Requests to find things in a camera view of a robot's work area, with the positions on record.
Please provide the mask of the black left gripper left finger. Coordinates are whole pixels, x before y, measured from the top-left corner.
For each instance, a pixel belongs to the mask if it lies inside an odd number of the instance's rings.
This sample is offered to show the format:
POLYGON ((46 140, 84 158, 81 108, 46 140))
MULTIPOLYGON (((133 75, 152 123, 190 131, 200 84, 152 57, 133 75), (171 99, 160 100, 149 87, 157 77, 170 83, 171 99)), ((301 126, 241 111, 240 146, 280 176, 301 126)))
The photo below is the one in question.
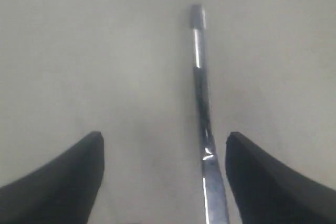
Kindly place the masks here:
POLYGON ((103 175, 104 138, 93 131, 1 187, 1 223, 88 223, 103 175))

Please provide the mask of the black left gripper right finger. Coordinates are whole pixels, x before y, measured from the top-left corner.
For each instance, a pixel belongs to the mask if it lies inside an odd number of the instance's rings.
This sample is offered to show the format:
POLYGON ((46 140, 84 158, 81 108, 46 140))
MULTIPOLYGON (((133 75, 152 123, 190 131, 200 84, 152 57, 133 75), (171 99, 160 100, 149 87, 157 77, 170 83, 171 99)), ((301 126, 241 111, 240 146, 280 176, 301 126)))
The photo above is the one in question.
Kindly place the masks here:
POLYGON ((225 168, 243 223, 335 223, 335 190, 291 169, 239 132, 227 138, 225 168))

